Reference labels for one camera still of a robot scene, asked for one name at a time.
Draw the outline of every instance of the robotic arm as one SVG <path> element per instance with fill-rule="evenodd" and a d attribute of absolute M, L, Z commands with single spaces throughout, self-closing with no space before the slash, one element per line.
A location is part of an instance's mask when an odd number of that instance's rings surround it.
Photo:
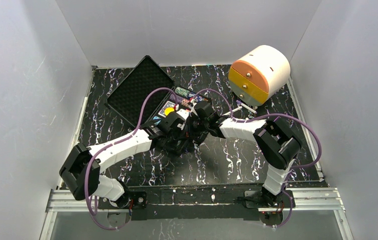
<path fill-rule="evenodd" d="M 85 147 L 82 143 L 75 145 L 60 170 L 60 176 L 74 198 L 76 200 L 85 198 L 84 178 L 87 163 L 96 152 L 108 144 L 112 146 L 98 155 L 90 169 L 89 195 L 126 203 L 129 198 L 134 198 L 134 195 L 131 195 L 124 183 L 100 173 L 134 154 L 156 147 L 178 152 L 187 142 L 200 144 L 208 134 L 211 134 L 219 138 L 240 138 L 258 144 L 269 163 L 261 197 L 270 206 L 274 205 L 281 195 L 282 185 L 294 162 L 294 157 L 301 149 L 300 139 L 279 117 L 274 120 L 237 122 L 228 116 L 219 116 L 207 101 L 192 102 L 191 105 L 190 113 L 183 109 L 178 110 L 176 105 L 176 110 L 169 113 L 158 125 L 152 121 L 147 122 L 135 135 L 120 144 L 113 143 L 132 133 L 99 145 L 89 147 Z"/>

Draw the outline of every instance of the black egg crate foam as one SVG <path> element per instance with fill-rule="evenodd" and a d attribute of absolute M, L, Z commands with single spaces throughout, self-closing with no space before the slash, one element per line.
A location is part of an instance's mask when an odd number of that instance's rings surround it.
<path fill-rule="evenodd" d="M 195 95 L 193 91 L 175 86 L 174 81 L 167 73 L 147 55 L 112 91 L 105 105 L 135 128 L 145 98 L 157 88 L 169 88 L 176 91 L 179 104 L 182 99 L 189 100 Z M 165 106 L 171 106 L 172 104 L 169 102 L 173 104 L 176 102 L 174 96 L 170 97 L 170 95 L 171 93 L 165 90 L 154 93 L 146 103 L 141 124 L 152 119 L 156 121 L 156 124 L 159 123 L 165 117 L 163 114 Z M 198 96 L 196 100 L 211 101 L 205 96 Z"/>

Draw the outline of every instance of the black marble table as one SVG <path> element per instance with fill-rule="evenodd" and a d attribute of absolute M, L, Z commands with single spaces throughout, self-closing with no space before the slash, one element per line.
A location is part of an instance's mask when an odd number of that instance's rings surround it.
<path fill-rule="evenodd" d="M 195 92 L 204 88 L 220 91 L 236 108 L 236 98 L 228 84 L 229 65 L 176 66 L 163 67 L 175 81 Z M 90 88 L 79 141 L 87 146 L 120 137 L 131 131 L 129 125 L 104 102 L 131 68 L 97 69 Z M 223 99 L 213 92 L 203 93 L 213 99 L 219 113 L 229 111 Z M 266 104 L 257 109 L 256 116 L 267 113 L 284 113 L 297 117 L 294 103 L 285 85 Z M 237 118 L 253 118 L 254 114 L 243 109 L 235 113 Z M 301 127 L 293 121 L 289 126 L 302 138 L 303 148 L 296 165 L 312 162 L 312 157 Z M 120 178 L 129 186 L 148 185 L 205 185 L 225 183 L 263 183 L 268 164 L 259 148 L 252 142 L 241 139 L 220 139 L 208 136 L 194 151 L 173 155 L 165 150 L 153 149 L 149 152 L 129 157 L 107 169 L 105 175 Z M 315 167 L 297 169 L 290 181 L 319 180 Z"/>

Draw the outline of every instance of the black case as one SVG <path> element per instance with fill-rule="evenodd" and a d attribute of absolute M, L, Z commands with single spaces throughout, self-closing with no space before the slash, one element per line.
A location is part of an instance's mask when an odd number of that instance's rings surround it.
<path fill-rule="evenodd" d="M 150 56 L 145 56 L 108 96 L 105 105 L 116 111 L 133 128 L 139 120 L 143 101 L 157 88 L 174 90 L 174 81 Z M 170 98 L 169 91 L 158 91 L 148 100 L 141 124 L 151 120 Z"/>

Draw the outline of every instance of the cable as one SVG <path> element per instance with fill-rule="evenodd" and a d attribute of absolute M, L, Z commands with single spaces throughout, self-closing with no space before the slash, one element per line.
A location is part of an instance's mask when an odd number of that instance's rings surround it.
<path fill-rule="evenodd" d="M 255 117 L 255 118 L 249 119 L 249 120 L 235 119 L 233 117 L 233 112 L 231 110 L 231 105 L 230 105 L 229 101 L 223 96 L 223 94 L 221 94 L 220 92 L 218 92 L 218 91 L 216 91 L 214 89 L 206 88 L 206 89 L 202 89 L 199 92 L 197 92 L 195 96 L 199 95 L 201 92 L 204 92 L 204 91 L 213 91 L 213 92 L 217 93 L 218 95 L 220 95 L 224 99 L 224 101 L 226 102 L 227 106 L 230 109 L 230 117 L 233 120 L 235 120 L 237 123 L 249 123 L 249 122 L 252 122 L 252 121 L 256 121 L 256 120 L 260 120 L 260 119 L 265 119 L 265 118 L 268 118 L 268 117 L 283 117 L 283 118 L 291 119 L 291 120 L 293 120 L 293 121 L 301 124 L 302 126 L 304 126 L 312 134 L 312 136 L 314 137 L 315 142 L 317 143 L 317 147 L 318 147 L 318 154 L 317 154 L 317 157 L 315 158 L 315 160 L 313 162 L 308 163 L 308 164 L 304 164 L 304 165 L 292 166 L 290 168 L 290 170 L 292 170 L 292 169 L 300 169 L 300 168 L 308 168 L 308 167 L 313 166 L 314 164 L 316 164 L 318 162 L 318 160 L 320 160 L 320 157 L 321 157 L 321 143 L 320 143 L 320 140 L 318 139 L 317 134 L 315 134 L 315 132 L 312 130 L 312 128 L 310 126 L 308 126 L 306 123 L 304 123 L 303 121 L 301 121 L 301 120 L 299 120 L 299 119 L 297 119 L 295 117 L 292 117 L 292 116 L 289 116 L 289 115 L 286 115 L 286 114 L 282 114 L 282 113 L 270 113 L 270 114 L 266 114 L 266 115 L 263 115 L 263 116 L 258 116 L 258 117 Z M 288 214 L 287 218 L 281 224 L 274 225 L 272 227 L 281 227 L 281 226 L 283 226 L 285 223 L 287 223 L 287 221 L 289 220 L 290 216 L 292 215 L 292 208 L 293 208 L 292 197 L 287 192 L 285 192 L 285 190 L 284 190 L 288 177 L 289 177 L 289 175 L 286 177 L 286 179 L 284 181 L 285 183 L 282 185 L 282 190 L 281 191 L 282 191 L 283 194 L 285 194 L 289 198 L 289 202 L 290 202 L 289 214 Z"/>
<path fill-rule="evenodd" d="M 89 163 L 87 164 L 87 170 L 86 170 L 86 176 L 84 178 L 84 196 L 86 198 L 86 204 L 87 204 L 87 208 L 89 209 L 89 212 L 90 212 L 90 215 L 92 217 L 92 220 L 95 222 L 95 224 L 99 227 L 101 227 L 102 229 L 105 229 L 105 230 L 117 230 L 117 229 L 120 229 L 122 228 L 123 226 L 125 226 L 125 224 L 121 225 L 121 226 L 118 226 L 118 227 L 106 227 L 106 226 L 103 226 L 101 225 L 97 219 L 94 217 L 96 214 L 97 214 L 97 197 L 95 198 L 95 206 L 94 206 L 94 211 L 93 209 L 91 208 L 92 206 L 92 198 L 93 196 L 89 197 L 89 174 L 90 174 L 90 169 L 92 168 L 92 165 L 93 165 L 93 162 L 94 160 L 96 159 L 96 157 L 103 151 L 105 151 L 106 149 L 112 147 L 113 145 L 116 145 L 116 144 L 120 144 L 124 141 L 127 141 L 128 139 L 132 138 L 136 133 L 137 131 L 139 130 L 139 127 L 141 125 L 141 122 L 142 122 L 142 116 L 143 116 L 143 111 L 145 110 L 145 106 L 146 106 L 146 103 L 147 101 L 149 100 L 149 98 L 156 92 L 158 91 L 162 91 L 162 90 L 166 90 L 166 91 L 169 91 L 171 92 L 173 95 L 174 95 L 174 98 L 177 99 L 177 95 L 175 94 L 175 92 L 172 90 L 172 89 L 169 89 L 167 87 L 160 87 L 160 88 L 157 88 L 155 90 L 153 90 L 146 98 L 145 98 L 145 101 L 143 102 L 143 105 L 142 105 L 142 109 L 140 110 L 140 115 L 139 115 L 139 121 L 137 122 L 137 125 L 136 125 L 136 128 L 134 129 L 133 133 L 131 135 L 129 135 L 128 137 L 125 137 L 123 139 L 120 139 L 116 142 L 114 142 L 113 144 L 110 143 L 106 146 L 104 146 L 103 148 L 101 148 L 99 151 L 97 151 L 97 153 L 95 153 L 92 158 L 90 159 Z"/>

